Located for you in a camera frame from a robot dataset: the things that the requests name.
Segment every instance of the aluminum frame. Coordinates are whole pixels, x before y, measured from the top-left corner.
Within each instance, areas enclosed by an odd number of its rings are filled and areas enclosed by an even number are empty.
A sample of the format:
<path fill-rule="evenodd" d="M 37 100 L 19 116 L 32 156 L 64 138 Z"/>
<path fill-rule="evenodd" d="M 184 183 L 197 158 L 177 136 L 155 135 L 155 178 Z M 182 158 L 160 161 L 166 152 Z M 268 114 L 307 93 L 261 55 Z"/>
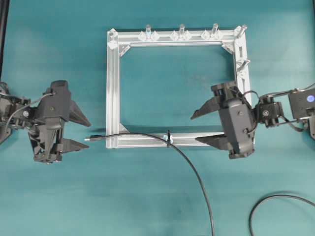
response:
<path fill-rule="evenodd" d="M 144 31 L 107 32 L 107 84 L 106 84 L 106 134 L 128 133 L 120 123 L 120 57 L 133 47 L 160 46 L 222 46 L 233 55 L 234 77 L 241 92 L 251 89 L 246 49 L 246 25 L 231 30 L 219 30 L 218 24 L 212 29 L 186 30 L 183 24 L 178 30 L 151 31 L 146 25 Z M 251 95 L 246 95 L 251 103 Z M 196 137 L 218 135 L 222 132 L 172 133 L 172 144 L 177 146 L 206 146 Z M 153 134 L 161 138 L 165 134 Z M 107 148 L 165 147 L 166 144 L 149 137 L 125 135 L 107 139 Z"/>

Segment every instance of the black wire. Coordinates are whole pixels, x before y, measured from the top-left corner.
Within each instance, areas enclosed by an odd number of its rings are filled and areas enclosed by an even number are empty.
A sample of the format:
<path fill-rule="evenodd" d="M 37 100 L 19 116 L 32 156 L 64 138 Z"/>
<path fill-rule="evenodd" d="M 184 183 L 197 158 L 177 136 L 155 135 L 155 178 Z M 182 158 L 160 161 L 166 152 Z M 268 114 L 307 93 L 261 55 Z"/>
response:
<path fill-rule="evenodd" d="M 313 2 L 313 11 L 314 11 L 314 15 L 315 15 L 315 0 L 313 0 L 312 2 Z"/>
<path fill-rule="evenodd" d="M 275 195 L 270 195 L 268 197 L 265 197 L 265 198 L 262 198 L 260 199 L 255 205 L 254 207 L 252 208 L 251 210 L 251 213 L 250 213 L 250 216 L 249 216 L 249 229 L 250 229 L 250 234 L 251 236 L 254 236 L 254 233 L 253 233 L 253 230 L 252 230 L 252 217 L 256 211 L 256 209 L 259 207 L 259 205 L 261 205 L 263 202 L 269 200 L 269 199 L 272 199 L 272 198 L 292 198 L 292 199 L 297 199 L 297 200 L 300 200 L 300 201 L 303 201 L 303 202 L 306 202 L 312 206 L 315 207 L 315 203 L 305 199 L 305 198 L 301 198 L 301 197 L 298 197 L 298 196 L 294 196 L 294 195 L 289 195 L 289 194 L 275 194 Z"/>
<path fill-rule="evenodd" d="M 291 93 L 292 90 L 282 91 L 282 92 L 270 92 L 267 94 L 262 95 L 260 98 L 268 97 L 268 96 L 281 96 Z"/>
<path fill-rule="evenodd" d="M 254 90 L 249 90 L 249 91 L 246 91 L 244 92 L 243 96 L 242 96 L 242 100 L 244 100 L 245 98 L 245 95 L 248 94 L 248 93 L 254 93 L 256 94 L 257 98 L 258 98 L 258 103 L 256 104 L 255 106 L 255 109 L 256 109 L 256 123 L 255 123 L 255 126 L 253 127 L 252 130 L 248 131 L 248 134 L 251 134 L 253 132 L 255 132 L 255 130 L 257 129 L 258 127 L 258 120 L 259 120 L 259 105 L 260 105 L 260 99 L 259 99 L 259 95 L 256 91 Z"/>
<path fill-rule="evenodd" d="M 10 0 L 1 0 L 0 3 L 1 3 L 0 6 L 0 80 L 1 80 L 6 22 L 8 18 Z"/>
<path fill-rule="evenodd" d="M 293 122 L 296 122 L 295 120 L 294 121 L 290 121 L 288 118 L 284 117 L 284 116 L 281 116 L 280 118 L 284 119 L 285 122 L 290 125 L 290 127 L 292 129 L 294 129 L 295 131 L 297 132 L 303 132 L 305 130 L 305 128 L 300 128 L 300 127 L 296 127 L 294 124 L 292 124 Z"/>
<path fill-rule="evenodd" d="M 310 89 L 310 88 L 312 88 L 312 87 L 314 87 L 315 86 L 315 83 L 314 84 L 311 84 L 310 86 L 308 86 L 308 87 L 306 87 L 306 88 L 304 88 L 303 90 L 308 90 L 308 89 Z"/>
<path fill-rule="evenodd" d="M 34 102 L 30 102 L 29 104 L 26 104 L 25 106 L 23 107 L 20 107 L 19 109 L 15 110 L 9 117 L 9 119 L 6 121 L 5 123 L 5 127 L 4 127 L 4 130 L 3 130 L 3 135 L 2 137 L 0 138 L 1 139 L 4 139 L 6 134 L 7 134 L 7 130 L 9 128 L 9 124 L 10 124 L 10 121 L 12 120 L 12 118 L 14 117 L 14 115 L 22 110 L 24 110 L 25 108 L 37 103 L 37 102 L 40 102 L 44 97 L 47 97 L 47 96 L 53 96 L 55 95 L 56 93 L 55 92 L 52 92 L 52 93 L 46 93 L 44 95 L 42 95 L 39 99 L 35 100 Z"/>
<path fill-rule="evenodd" d="M 106 136 L 102 136 L 102 135 L 94 135 L 94 136 L 90 136 L 89 138 L 86 138 L 87 141 L 100 141 L 100 140 L 105 140 L 107 138 L 112 138 L 112 137 L 117 137 L 117 136 L 123 136 L 123 135 L 141 135 L 141 136 L 146 136 L 146 137 L 150 137 L 150 138 L 154 138 L 157 140 L 160 140 L 163 143 L 166 143 L 167 145 L 169 145 L 170 147 L 174 148 L 190 165 L 190 167 L 192 168 L 192 170 L 194 171 L 194 173 L 197 176 L 197 179 L 199 181 L 203 196 L 206 200 L 206 204 L 207 204 L 207 208 L 208 208 L 208 213 L 209 213 L 209 217 L 210 217 L 210 226 L 211 226 L 211 234 L 212 236 L 215 236 L 215 227 L 214 227 L 214 222 L 213 222 L 213 215 L 212 215 L 212 210 L 211 210 L 211 206 L 210 206 L 210 202 L 209 202 L 209 198 L 208 198 L 208 194 L 206 192 L 205 186 L 202 182 L 202 179 L 197 171 L 197 169 L 194 167 L 193 163 L 189 160 L 189 158 L 181 151 L 179 150 L 175 145 L 169 143 L 168 141 L 159 138 L 157 136 L 151 135 L 151 134 L 144 134 L 144 133 L 121 133 L 121 134 L 111 134 L 111 135 L 106 135 Z"/>

